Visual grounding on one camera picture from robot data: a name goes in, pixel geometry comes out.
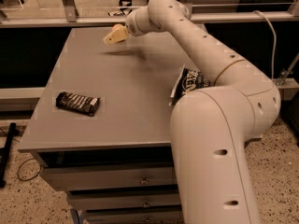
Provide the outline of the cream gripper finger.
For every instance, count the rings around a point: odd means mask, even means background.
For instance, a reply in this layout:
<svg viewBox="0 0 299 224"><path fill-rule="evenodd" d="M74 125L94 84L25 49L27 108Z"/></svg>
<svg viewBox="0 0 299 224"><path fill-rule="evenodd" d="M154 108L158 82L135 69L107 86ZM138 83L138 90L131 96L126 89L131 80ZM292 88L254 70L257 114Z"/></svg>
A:
<svg viewBox="0 0 299 224"><path fill-rule="evenodd" d="M103 41L108 45L112 45L112 44L122 41L123 39L124 39L123 30L116 29L116 30L113 30L112 32L110 32L108 35L106 35L103 38Z"/></svg>

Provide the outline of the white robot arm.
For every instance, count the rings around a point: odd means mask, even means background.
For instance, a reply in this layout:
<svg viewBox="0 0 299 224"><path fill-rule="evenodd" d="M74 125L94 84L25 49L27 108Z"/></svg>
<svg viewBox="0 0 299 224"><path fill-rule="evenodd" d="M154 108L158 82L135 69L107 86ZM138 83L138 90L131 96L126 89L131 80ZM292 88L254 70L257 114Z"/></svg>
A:
<svg viewBox="0 0 299 224"><path fill-rule="evenodd" d="M149 0L115 25L107 44L168 32L210 81L175 104L171 148L185 224L261 224L245 144L278 117L274 82L248 60L194 24L176 0Z"/></svg>

